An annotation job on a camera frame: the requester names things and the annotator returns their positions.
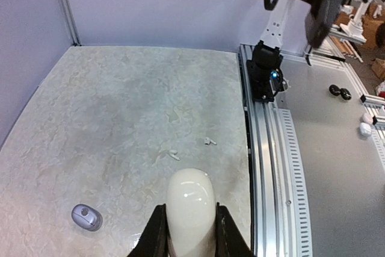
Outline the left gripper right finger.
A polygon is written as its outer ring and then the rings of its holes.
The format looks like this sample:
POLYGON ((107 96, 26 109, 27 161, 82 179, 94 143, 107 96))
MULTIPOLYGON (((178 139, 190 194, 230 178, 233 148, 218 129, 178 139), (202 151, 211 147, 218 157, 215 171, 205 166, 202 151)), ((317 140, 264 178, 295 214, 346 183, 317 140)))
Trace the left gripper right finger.
POLYGON ((215 217, 215 256, 247 257, 254 256, 241 235, 226 206, 216 205, 215 217))

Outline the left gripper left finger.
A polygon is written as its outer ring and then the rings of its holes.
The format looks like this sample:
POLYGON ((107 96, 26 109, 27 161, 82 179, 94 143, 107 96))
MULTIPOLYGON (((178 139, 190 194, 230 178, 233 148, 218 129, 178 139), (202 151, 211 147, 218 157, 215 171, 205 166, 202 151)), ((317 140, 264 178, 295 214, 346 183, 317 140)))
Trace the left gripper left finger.
POLYGON ((166 205, 157 205, 128 257, 168 256, 166 205))

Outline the white earbud charging case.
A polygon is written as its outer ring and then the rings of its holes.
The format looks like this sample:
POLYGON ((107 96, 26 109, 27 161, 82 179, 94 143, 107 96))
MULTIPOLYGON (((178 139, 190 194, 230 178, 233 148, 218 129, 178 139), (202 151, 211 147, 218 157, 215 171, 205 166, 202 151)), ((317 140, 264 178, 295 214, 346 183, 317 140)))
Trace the white earbud charging case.
POLYGON ((190 168, 172 175, 166 216, 170 256, 215 255, 216 204, 207 173, 190 168))

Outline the purple earbud charging case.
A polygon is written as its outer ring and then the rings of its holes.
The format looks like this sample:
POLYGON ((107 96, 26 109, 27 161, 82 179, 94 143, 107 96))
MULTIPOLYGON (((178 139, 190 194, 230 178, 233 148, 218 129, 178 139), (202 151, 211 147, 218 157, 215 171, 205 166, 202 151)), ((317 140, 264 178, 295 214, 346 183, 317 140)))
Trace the purple earbud charging case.
POLYGON ((102 227, 101 213, 85 204, 77 204, 72 209, 71 217, 80 228, 90 232, 96 232, 102 227))

